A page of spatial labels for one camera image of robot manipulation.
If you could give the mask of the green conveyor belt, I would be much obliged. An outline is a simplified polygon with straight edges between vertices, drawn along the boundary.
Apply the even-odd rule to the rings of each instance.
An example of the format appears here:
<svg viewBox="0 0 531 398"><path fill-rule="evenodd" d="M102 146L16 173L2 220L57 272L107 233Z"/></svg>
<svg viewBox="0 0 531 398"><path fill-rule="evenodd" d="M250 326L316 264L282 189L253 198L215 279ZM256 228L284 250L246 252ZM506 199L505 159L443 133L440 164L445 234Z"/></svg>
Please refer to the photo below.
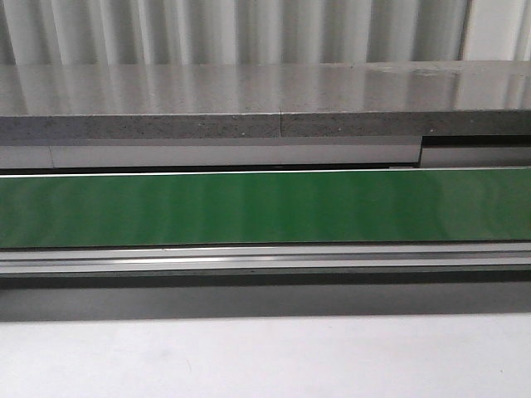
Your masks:
<svg viewBox="0 0 531 398"><path fill-rule="evenodd" d="M526 167L1 180L4 249L529 237Z"/></svg>

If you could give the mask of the grey stone-look countertop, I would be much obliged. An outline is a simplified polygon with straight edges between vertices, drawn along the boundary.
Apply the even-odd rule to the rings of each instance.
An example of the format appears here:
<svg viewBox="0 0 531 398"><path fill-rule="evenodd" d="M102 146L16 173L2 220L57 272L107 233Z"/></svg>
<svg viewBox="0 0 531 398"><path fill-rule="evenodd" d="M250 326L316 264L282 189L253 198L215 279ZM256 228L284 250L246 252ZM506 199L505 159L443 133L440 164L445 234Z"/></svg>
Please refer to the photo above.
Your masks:
<svg viewBox="0 0 531 398"><path fill-rule="evenodd" d="M527 61L1 69L7 141L529 134Z"/></svg>

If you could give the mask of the white pleated curtain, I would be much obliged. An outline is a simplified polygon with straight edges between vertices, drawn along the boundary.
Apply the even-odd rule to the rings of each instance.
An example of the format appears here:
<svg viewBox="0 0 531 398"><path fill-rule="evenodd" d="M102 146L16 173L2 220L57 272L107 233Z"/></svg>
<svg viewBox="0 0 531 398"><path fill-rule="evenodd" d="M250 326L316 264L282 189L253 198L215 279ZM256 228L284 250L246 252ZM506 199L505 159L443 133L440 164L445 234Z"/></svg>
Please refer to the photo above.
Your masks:
<svg viewBox="0 0 531 398"><path fill-rule="evenodd" d="M526 61L527 1L4 1L4 65Z"/></svg>

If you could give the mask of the aluminium conveyor frame rail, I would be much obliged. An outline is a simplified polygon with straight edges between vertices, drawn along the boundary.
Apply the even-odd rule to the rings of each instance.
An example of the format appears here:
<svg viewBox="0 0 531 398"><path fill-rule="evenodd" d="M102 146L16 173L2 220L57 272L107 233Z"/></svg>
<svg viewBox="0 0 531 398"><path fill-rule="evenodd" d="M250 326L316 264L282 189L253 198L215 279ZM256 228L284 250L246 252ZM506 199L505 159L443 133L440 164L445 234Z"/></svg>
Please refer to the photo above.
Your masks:
<svg viewBox="0 0 531 398"><path fill-rule="evenodd" d="M530 244L461 242L6 250L3 289L503 283Z"/></svg>

